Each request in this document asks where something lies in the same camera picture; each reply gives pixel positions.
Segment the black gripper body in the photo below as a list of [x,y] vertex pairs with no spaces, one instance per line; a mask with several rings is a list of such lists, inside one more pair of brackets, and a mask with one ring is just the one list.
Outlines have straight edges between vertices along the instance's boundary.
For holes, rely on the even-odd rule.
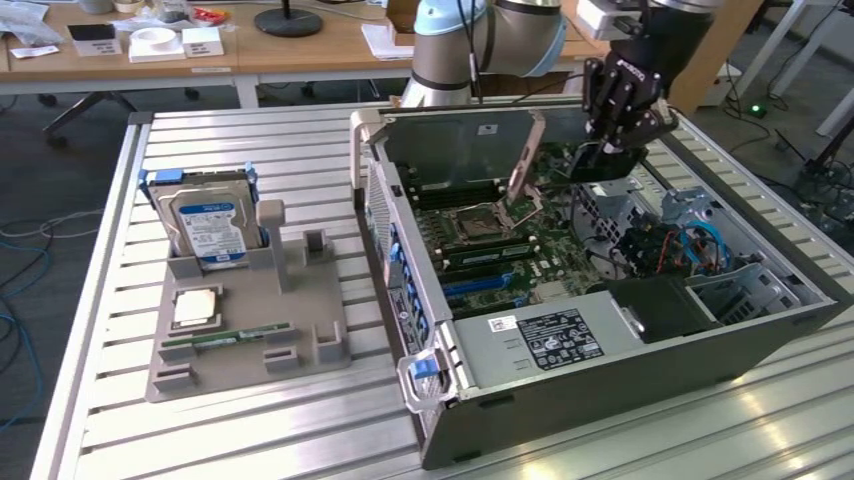
[[624,91],[624,81],[633,84],[633,108],[647,107],[665,97],[709,26],[709,13],[652,8],[641,35],[609,44],[604,76],[616,71],[617,93]]

